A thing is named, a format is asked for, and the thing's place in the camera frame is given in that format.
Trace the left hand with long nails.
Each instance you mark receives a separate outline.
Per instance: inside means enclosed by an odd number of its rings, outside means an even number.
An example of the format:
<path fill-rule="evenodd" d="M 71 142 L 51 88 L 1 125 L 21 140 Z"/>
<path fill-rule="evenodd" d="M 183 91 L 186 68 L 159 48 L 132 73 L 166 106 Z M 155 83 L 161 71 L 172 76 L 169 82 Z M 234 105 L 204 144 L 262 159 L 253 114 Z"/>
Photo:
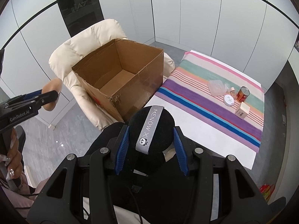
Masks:
<path fill-rule="evenodd" d="M 5 162 L 5 166 L 7 167 L 8 173 L 6 176 L 3 176 L 1 173 L 1 179 L 3 180 L 12 180 L 17 179 L 21 176 L 23 171 L 23 165 L 21 163 L 22 155 L 18 150 L 19 148 L 19 140 L 17 138 L 17 132 L 15 128 L 12 128 L 11 132 L 11 142 L 10 148 L 8 150 L 8 155 L 1 154 L 1 161 L 7 160 Z"/>

